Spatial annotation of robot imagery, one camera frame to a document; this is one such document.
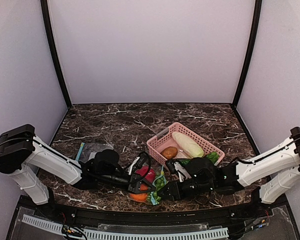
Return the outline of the green grape bunch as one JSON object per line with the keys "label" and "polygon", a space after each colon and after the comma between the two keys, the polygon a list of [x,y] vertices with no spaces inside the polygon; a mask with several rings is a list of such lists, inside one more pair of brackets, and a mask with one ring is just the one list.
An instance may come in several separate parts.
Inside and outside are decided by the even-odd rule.
{"label": "green grape bunch", "polygon": [[155,191],[151,193],[151,202],[153,205],[157,205],[161,201],[161,197],[159,196],[158,191],[167,184],[167,180],[163,170],[156,173],[156,177],[152,184],[155,186]]}

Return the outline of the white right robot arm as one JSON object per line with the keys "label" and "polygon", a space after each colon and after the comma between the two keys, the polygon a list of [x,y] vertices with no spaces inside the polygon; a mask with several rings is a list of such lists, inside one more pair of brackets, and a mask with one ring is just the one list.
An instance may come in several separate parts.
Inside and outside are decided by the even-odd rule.
{"label": "white right robot arm", "polygon": [[171,201],[212,191],[232,195],[276,174],[254,194],[258,202],[270,205],[300,181],[300,127],[294,127],[290,132],[291,135],[276,147],[248,160],[238,158],[223,167],[216,167],[207,157],[193,158],[181,174],[189,176],[167,183],[157,191],[157,195]]}

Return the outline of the clear zip bag blue zipper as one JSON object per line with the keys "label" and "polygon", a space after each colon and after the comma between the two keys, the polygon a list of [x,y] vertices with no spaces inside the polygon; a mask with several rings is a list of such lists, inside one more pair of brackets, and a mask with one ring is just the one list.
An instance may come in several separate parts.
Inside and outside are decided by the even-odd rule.
{"label": "clear zip bag blue zipper", "polygon": [[140,193],[129,193],[127,198],[131,201],[144,203],[151,206],[160,204],[162,198],[158,192],[168,183],[164,166],[151,168],[145,178],[139,183],[137,191]]}

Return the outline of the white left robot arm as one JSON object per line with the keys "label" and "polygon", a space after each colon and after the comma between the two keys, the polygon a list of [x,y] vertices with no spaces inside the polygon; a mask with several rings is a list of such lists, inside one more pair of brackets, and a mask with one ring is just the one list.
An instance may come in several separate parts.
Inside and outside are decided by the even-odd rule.
{"label": "white left robot arm", "polygon": [[54,204],[53,191],[33,172],[36,166],[79,190],[94,190],[98,183],[112,185],[135,195],[154,192],[147,179],[151,157],[141,152],[127,168],[119,164],[120,156],[112,149],[97,152],[86,162],[73,160],[44,143],[35,128],[25,124],[0,135],[0,173],[10,176],[37,206]]}

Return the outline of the orange persimmon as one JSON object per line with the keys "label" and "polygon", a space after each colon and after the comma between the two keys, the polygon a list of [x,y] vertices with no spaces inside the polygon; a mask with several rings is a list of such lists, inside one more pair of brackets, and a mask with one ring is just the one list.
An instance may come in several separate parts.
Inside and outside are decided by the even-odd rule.
{"label": "orange persimmon", "polygon": [[140,202],[140,203],[144,203],[147,199],[148,194],[147,193],[143,193],[143,194],[133,194],[130,193],[129,197],[135,201],[135,202]]}

